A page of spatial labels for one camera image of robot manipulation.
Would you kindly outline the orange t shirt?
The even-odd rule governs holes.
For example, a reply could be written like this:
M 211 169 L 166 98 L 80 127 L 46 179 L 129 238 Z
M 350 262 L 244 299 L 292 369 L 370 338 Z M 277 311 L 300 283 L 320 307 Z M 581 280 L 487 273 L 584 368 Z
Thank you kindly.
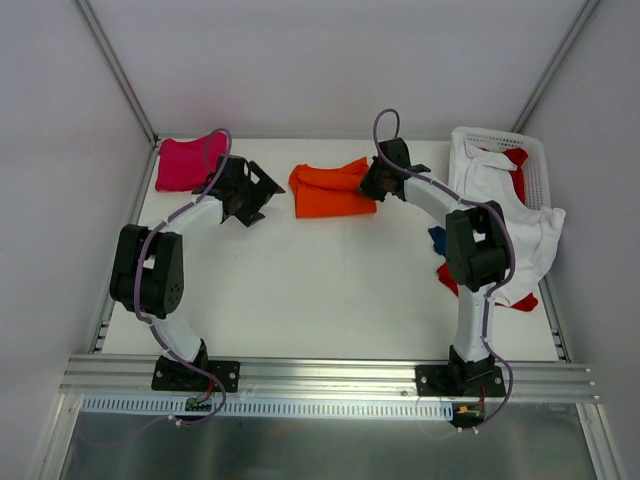
M 359 186 L 368 172 L 362 157 L 338 168 L 297 165 L 289 176 L 297 219 L 370 215 L 376 202 L 364 196 Z

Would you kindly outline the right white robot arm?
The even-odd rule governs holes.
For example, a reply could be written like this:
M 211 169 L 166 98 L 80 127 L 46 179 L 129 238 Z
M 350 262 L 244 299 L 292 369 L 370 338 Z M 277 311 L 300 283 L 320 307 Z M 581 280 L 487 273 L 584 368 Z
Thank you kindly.
M 377 143 L 376 150 L 360 183 L 361 193 L 380 202 L 392 194 L 438 220 L 445 229 L 446 265 L 458 285 L 458 321 L 447 366 L 429 375 L 426 383 L 445 395 L 470 395 L 495 367 L 490 345 L 492 296 L 515 272 L 501 207 L 467 199 L 427 167 L 413 166 L 408 146 L 399 137 Z

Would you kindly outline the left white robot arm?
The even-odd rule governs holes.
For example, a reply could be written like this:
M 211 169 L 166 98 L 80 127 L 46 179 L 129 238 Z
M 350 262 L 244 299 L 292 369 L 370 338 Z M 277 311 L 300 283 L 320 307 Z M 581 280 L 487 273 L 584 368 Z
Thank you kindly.
M 151 331 L 162 356 L 177 363 L 174 378 L 188 390 L 208 381 L 206 344 L 180 303 L 185 293 L 185 252 L 230 218 L 249 228 L 284 188 L 256 162 L 222 155 L 214 172 L 185 205 L 155 226 L 125 225 L 118 238 L 109 293 Z

